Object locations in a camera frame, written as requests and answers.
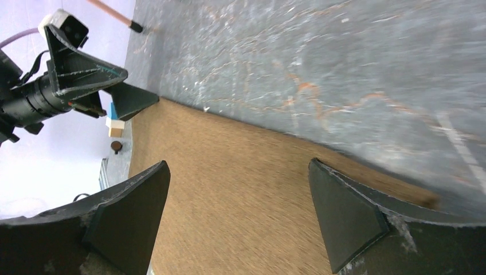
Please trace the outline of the brown cloth napkin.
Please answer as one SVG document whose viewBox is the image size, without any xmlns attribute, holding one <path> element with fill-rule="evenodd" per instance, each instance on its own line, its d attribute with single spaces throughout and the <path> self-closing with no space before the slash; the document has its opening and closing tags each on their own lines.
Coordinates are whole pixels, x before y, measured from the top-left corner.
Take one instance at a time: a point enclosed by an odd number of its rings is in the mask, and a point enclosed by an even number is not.
<svg viewBox="0 0 486 275">
<path fill-rule="evenodd" d="M 165 160 L 171 180 L 156 274 L 330 274 L 308 183 L 323 160 L 428 208 L 435 193 L 325 147 L 161 99 L 132 119 L 130 174 Z"/>
</svg>

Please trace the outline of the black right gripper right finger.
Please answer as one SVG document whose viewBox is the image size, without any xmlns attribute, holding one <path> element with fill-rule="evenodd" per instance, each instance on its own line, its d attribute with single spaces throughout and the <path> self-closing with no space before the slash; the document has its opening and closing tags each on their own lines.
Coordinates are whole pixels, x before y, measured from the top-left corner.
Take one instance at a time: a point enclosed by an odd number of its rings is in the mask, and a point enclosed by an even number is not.
<svg viewBox="0 0 486 275">
<path fill-rule="evenodd" d="M 485 223 L 367 187 L 318 159 L 309 186 L 334 274 L 484 274 Z"/>
</svg>

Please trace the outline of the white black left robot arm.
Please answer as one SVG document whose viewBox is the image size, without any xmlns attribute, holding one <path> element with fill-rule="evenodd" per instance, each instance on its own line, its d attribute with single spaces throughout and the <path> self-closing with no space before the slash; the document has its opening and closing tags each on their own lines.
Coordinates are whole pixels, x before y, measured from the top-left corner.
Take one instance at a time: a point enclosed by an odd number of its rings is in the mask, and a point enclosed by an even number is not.
<svg viewBox="0 0 486 275">
<path fill-rule="evenodd" d="M 16 143 L 15 128 L 37 135 L 43 122 L 69 111 L 95 119 L 106 116 L 99 92 L 111 95 L 116 114 L 127 121 L 156 104 L 159 96 L 127 84 L 128 71 L 80 50 L 88 39 L 84 25 L 44 26 L 48 45 L 47 70 L 31 80 L 40 69 L 39 54 L 30 71 L 23 73 L 13 60 L 1 53 L 1 142 Z"/>
</svg>

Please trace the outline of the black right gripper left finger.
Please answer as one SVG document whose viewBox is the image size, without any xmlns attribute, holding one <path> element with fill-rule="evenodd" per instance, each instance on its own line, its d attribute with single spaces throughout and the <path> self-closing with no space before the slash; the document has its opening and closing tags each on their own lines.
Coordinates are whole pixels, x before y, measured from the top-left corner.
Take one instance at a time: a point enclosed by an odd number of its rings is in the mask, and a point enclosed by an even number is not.
<svg viewBox="0 0 486 275">
<path fill-rule="evenodd" d="M 146 274 L 170 185 L 161 161 L 79 201 L 1 221 L 2 274 Z"/>
</svg>

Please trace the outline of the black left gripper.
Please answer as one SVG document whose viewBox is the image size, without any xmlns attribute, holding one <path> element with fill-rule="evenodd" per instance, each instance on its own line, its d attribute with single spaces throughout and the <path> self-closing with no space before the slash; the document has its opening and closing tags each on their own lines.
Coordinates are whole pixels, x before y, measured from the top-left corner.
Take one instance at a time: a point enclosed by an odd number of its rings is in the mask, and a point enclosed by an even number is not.
<svg viewBox="0 0 486 275">
<path fill-rule="evenodd" d="M 69 111 L 105 116 L 99 96 L 104 88 L 121 121 L 159 102 L 157 94 L 123 82 L 128 77 L 124 68 L 78 50 L 53 25 L 44 31 L 48 72 L 22 85 L 18 76 L 1 73 L 1 127 L 42 127 L 43 121 Z"/>
</svg>

